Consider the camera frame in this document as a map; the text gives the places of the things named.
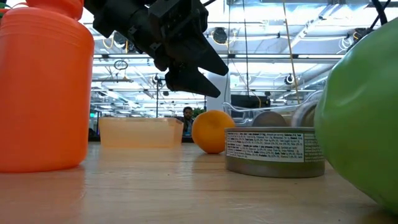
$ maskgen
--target orange container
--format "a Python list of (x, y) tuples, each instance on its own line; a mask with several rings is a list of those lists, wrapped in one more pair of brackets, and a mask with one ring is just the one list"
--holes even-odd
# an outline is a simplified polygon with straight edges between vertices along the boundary
[(47, 10), (56, 2), (72, 1), (28, 0), (1, 20), (0, 172), (67, 169), (86, 156), (94, 40), (76, 20), (82, 1)]
[(105, 148), (176, 148), (181, 146), (183, 123), (175, 118), (100, 118)]

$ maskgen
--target ceiling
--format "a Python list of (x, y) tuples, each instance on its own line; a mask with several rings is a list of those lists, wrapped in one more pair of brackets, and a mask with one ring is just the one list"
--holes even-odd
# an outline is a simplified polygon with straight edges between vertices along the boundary
[[(328, 71), (352, 44), (353, 30), (369, 27), (377, 12), (369, 1), (363, 0), (333, 1), (339, 4), (330, 4), (327, 0), (286, 1), (292, 53), (298, 55), (294, 69), (298, 88), (303, 90), (300, 96), (305, 97), (309, 92), (323, 88)], [(8, 0), (7, 3), (19, 2)], [(295, 103), (292, 92), (281, 91), (292, 88), (284, 83), (284, 78), (292, 73), (292, 65), (282, 1), (263, 2), (245, 0), (244, 6), (242, 0), (215, 1), (207, 7), (210, 15), (204, 35), (228, 63), (232, 94), (247, 94), (248, 82), (256, 95), (271, 91), (276, 106)], [(398, 16), (397, 3), (392, 1), (385, 10), (389, 20)], [(105, 39), (95, 31), (91, 25), (93, 15), (88, 11), (84, 11), (80, 22), (95, 39), (91, 109), (116, 112), (121, 116), (155, 116), (156, 85), (153, 79), (155, 75), (162, 78), (165, 73), (158, 71), (147, 55), (126, 54), (112, 37)], [(213, 31), (217, 27), (229, 34), (228, 44), (217, 44), (213, 40)], [(234, 59), (228, 58), (229, 55), (234, 55)], [(127, 69), (115, 68), (115, 62), (120, 60), (126, 62)], [(204, 107), (205, 98), (191, 93), (169, 92), (164, 86), (159, 93), (159, 102), (159, 116), (173, 116), (181, 115), (185, 106)]]

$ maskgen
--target tin can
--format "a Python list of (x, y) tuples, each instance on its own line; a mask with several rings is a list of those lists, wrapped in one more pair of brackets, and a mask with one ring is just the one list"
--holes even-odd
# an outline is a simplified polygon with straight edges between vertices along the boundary
[(228, 128), (226, 168), (246, 175), (278, 178), (318, 177), (325, 158), (313, 128)]

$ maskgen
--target person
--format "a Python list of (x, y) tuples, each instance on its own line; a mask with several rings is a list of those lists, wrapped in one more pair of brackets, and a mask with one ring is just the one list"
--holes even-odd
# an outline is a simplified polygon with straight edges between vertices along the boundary
[(183, 112), (183, 117), (178, 117), (177, 119), (179, 119), (180, 121), (182, 121), (184, 123), (183, 135), (190, 136), (191, 132), (192, 132), (192, 123), (193, 123), (192, 107), (187, 106), (183, 109), (182, 112)]

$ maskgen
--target orange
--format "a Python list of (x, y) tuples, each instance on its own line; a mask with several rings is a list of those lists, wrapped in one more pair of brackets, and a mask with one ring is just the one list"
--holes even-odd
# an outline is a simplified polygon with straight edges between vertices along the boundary
[(235, 127), (234, 120), (226, 113), (210, 110), (199, 114), (192, 125), (192, 139), (203, 151), (219, 154), (225, 149), (225, 128)]

